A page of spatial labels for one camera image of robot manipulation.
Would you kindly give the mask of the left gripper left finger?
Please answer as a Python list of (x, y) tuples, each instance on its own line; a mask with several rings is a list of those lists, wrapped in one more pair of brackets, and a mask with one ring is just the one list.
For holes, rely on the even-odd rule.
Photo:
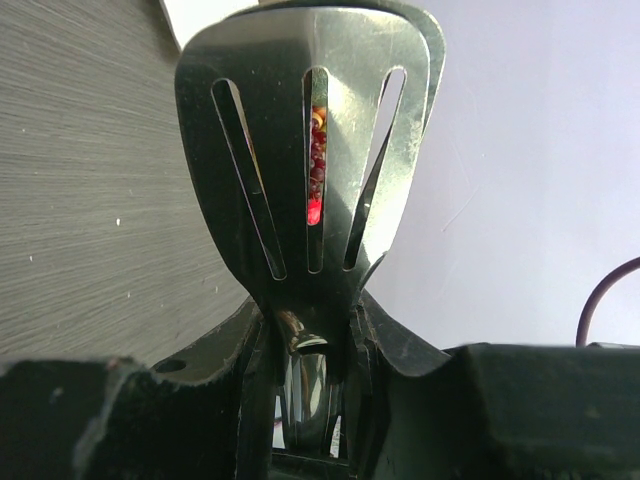
[(5, 479), (264, 479), (270, 329), (252, 301), (152, 367), (128, 357), (3, 358)]

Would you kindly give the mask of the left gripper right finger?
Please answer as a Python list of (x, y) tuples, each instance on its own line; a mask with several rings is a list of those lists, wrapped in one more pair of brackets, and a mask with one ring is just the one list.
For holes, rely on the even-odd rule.
[(344, 428), (356, 479), (635, 479), (639, 352), (476, 343), (442, 351), (363, 294)]

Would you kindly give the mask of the metal serving tongs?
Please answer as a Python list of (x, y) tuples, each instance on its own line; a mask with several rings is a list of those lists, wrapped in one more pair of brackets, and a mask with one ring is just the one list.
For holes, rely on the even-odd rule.
[[(285, 350), (283, 434), (329, 448), (349, 322), (408, 199), (446, 46), (399, 1), (280, 1), (182, 50), (175, 96), (205, 222)], [(326, 108), (326, 177), (310, 197), (311, 111)]]

